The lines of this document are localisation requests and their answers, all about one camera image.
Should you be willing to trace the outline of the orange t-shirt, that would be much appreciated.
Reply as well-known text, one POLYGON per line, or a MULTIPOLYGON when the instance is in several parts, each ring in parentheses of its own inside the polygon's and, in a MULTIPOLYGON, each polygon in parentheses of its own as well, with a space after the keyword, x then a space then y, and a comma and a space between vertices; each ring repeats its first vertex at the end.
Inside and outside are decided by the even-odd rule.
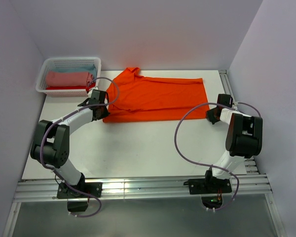
POLYGON ((205 118, 209 106, 202 78, 153 78, 139 72, 126 68, 108 87, 109 99, 116 101, 108 106, 104 123, 180 120, 197 105, 187 119, 205 118))

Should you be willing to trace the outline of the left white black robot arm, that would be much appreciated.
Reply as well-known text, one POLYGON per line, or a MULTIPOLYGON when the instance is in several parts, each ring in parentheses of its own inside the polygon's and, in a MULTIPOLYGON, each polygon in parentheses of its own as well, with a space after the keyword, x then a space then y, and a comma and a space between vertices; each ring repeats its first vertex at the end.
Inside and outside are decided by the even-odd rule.
POLYGON ((69 159, 70 135, 82 126, 109 115, 108 93, 92 89, 88 98, 75 111, 52 121, 41 120, 36 126, 30 156, 61 180, 61 189, 68 188, 74 197, 86 192, 85 176, 69 159))

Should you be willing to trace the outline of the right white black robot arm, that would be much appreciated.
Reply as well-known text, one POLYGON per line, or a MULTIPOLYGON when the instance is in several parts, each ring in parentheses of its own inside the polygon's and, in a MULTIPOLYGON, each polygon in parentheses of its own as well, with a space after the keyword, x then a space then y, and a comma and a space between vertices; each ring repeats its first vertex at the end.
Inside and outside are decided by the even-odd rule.
POLYGON ((238 111, 233 98, 219 94, 215 108, 206 112, 206 119, 228 125, 225 152, 205 173, 204 188, 208 192, 230 188, 230 173, 245 159, 257 156, 262 149, 263 120, 261 114, 251 116, 238 111))

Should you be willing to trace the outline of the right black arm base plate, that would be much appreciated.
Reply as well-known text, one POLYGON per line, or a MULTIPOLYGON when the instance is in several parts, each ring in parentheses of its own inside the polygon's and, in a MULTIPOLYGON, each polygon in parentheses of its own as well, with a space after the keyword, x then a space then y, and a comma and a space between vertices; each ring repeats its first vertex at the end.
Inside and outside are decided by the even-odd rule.
POLYGON ((206 180, 205 178, 200 179, 188 179, 184 182, 189 188, 191 195, 204 195, 204 194, 228 194, 232 192, 232 187, 228 179, 217 179, 206 180))

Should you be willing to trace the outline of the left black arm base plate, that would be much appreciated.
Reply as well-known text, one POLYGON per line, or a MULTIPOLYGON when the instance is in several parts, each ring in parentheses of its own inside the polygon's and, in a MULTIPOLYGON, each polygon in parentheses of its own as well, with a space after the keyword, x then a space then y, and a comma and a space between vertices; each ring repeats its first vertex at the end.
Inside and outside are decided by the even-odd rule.
POLYGON ((100 198, 102 193, 103 183, 93 182, 85 183, 80 187, 80 190, 76 186, 69 188, 67 184, 61 183, 58 187, 57 199, 73 199, 73 198, 89 198, 90 195, 93 197, 100 198))

